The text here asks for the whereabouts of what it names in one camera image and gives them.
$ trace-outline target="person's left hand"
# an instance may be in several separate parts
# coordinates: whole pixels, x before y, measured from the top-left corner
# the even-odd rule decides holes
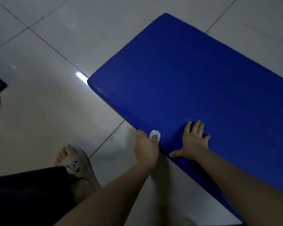
[[[142,130],[137,130],[135,140],[135,155],[138,162],[144,163],[153,169],[159,156],[157,135],[152,136],[152,140],[149,140],[146,133],[144,133]]]

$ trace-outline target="blue vinyl cover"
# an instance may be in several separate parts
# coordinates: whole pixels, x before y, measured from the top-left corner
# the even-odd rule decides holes
[[[198,29],[163,14],[88,84],[136,129],[159,130],[166,156],[199,119],[212,151],[283,192],[283,78]],[[195,161],[171,160],[241,219]]]

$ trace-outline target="tile floor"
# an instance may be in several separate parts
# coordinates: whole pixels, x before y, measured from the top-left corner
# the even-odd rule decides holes
[[[283,77],[283,0],[0,0],[0,175],[50,167],[66,143],[91,156],[101,185],[134,164],[134,128],[77,73],[90,77],[164,12]],[[155,225],[166,204],[174,225],[239,223],[162,156],[126,224]]]

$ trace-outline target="pant leg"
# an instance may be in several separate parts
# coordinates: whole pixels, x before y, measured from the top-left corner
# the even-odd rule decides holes
[[[0,224],[53,225],[75,206],[65,167],[0,177]]]

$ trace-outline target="white tissue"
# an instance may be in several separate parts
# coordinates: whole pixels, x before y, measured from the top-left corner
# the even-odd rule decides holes
[[[149,139],[152,140],[152,136],[155,136],[157,135],[157,140],[159,142],[160,140],[160,132],[159,131],[156,131],[156,130],[152,130],[149,134]]]

